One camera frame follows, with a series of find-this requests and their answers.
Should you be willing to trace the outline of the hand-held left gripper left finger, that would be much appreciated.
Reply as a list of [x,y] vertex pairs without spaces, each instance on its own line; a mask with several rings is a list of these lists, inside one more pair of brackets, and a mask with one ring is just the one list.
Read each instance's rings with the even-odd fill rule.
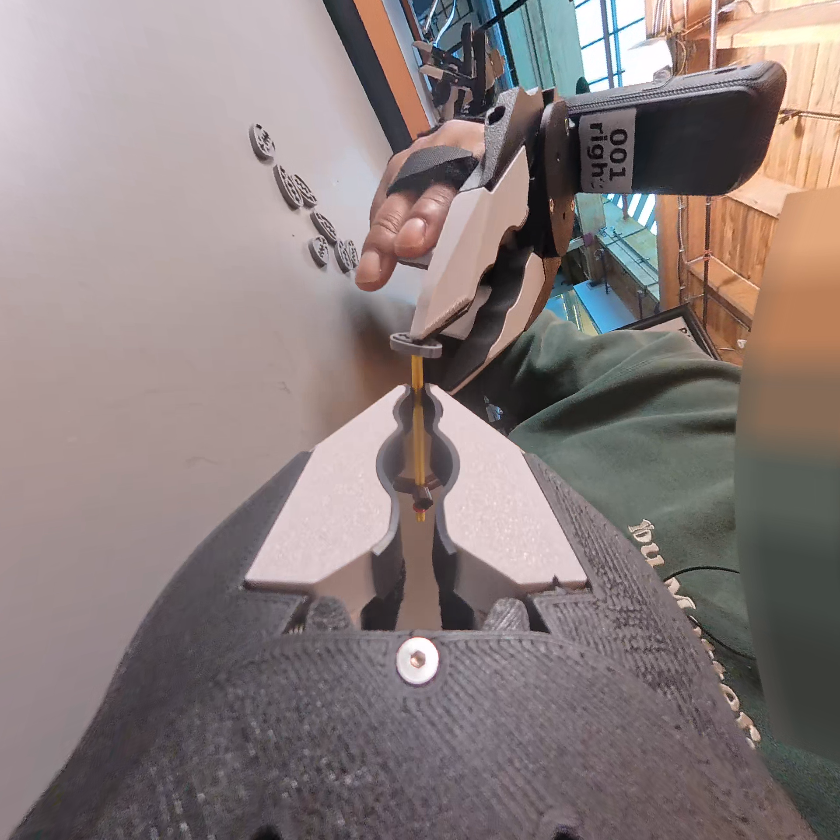
[[245,576],[253,589],[341,601],[357,627],[402,578],[397,386],[314,447]]

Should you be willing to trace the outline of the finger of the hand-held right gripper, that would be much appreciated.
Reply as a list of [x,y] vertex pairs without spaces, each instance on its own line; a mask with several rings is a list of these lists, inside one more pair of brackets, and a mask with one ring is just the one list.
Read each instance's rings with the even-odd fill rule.
[[417,300],[411,340],[446,328],[476,297],[501,240],[529,215],[529,163],[521,147],[492,188],[459,192],[445,219]]
[[445,349],[436,384],[457,393],[471,383],[526,331],[552,286],[553,277],[531,246],[502,245],[474,303],[442,332]]

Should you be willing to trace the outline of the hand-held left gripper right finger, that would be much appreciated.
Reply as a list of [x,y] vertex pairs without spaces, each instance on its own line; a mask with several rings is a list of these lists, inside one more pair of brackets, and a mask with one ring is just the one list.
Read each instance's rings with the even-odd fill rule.
[[444,629],[474,629],[500,599],[582,591],[587,573],[516,444],[426,386],[432,564]]

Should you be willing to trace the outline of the single grey oval lego cam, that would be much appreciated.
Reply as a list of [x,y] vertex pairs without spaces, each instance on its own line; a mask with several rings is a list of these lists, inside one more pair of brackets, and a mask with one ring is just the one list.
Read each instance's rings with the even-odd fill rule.
[[413,339],[407,332],[392,333],[390,347],[398,354],[422,359],[438,359],[443,353],[443,345],[435,338]]

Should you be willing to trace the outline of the yellow lego axle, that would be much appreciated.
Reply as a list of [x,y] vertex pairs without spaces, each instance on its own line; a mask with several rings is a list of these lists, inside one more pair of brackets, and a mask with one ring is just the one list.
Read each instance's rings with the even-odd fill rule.
[[[425,470],[425,422],[424,422],[424,359],[411,357],[411,375],[413,390],[413,472],[418,485],[426,482]],[[426,515],[418,516],[417,522],[425,522]]]

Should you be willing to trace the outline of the group of grey lego cams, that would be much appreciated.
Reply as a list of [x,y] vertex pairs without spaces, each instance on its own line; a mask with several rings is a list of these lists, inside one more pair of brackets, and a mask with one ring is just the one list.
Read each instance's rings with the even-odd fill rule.
[[293,213],[305,214],[313,228],[307,242],[312,263],[319,269],[332,262],[344,275],[359,265],[359,251],[350,238],[342,238],[332,220],[319,208],[319,199],[310,184],[276,160],[277,146],[268,130],[254,122],[248,127],[248,141],[256,159],[269,167],[284,204]]

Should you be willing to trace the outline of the person's right hand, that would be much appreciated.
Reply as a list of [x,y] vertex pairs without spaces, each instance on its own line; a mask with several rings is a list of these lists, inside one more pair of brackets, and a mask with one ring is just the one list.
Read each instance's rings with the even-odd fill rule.
[[389,160],[374,195],[370,230],[355,271],[355,283],[363,291],[383,288],[400,261],[418,259],[438,242],[457,187],[435,183],[422,192],[387,193],[411,154],[435,145],[460,148],[480,159],[485,153],[484,125],[449,120]]

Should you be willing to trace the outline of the wooden shelving unit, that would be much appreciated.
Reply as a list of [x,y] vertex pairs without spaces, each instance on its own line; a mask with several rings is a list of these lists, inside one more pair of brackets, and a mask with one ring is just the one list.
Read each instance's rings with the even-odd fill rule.
[[659,301],[688,303],[724,361],[741,364],[785,199],[838,186],[838,2],[646,2],[677,75],[773,60],[787,76],[758,173],[729,197],[656,200]]

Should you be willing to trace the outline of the large paned window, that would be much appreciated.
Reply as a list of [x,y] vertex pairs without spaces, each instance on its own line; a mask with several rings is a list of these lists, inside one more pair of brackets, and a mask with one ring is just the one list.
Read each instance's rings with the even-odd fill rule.
[[575,93],[652,81],[672,70],[668,41],[648,35],[643,1],[498,2],[493,27],[523,88]]

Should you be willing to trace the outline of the person in green sweatshirt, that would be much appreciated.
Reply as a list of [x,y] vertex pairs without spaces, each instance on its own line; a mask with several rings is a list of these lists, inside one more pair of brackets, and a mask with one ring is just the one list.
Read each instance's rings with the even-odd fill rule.
[[772,776],[818,837],[838,838],[838,762],[775,738],[753,650],[736,537],[741,378],[682,332],[588,335],[545,311],[475,386],[513,442],[679,586]]

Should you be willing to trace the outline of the black picture frame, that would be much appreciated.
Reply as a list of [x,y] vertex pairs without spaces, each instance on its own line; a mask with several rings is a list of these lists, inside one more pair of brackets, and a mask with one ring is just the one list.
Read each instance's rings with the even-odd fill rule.
[[618,328],[616,331],[622,330],[649,333],[681,333],[687,336],[700,351],[716,361],[721,360],[720,354],[708,332],[703,327],[689,303],[680,304],[675,308],[629,323]]

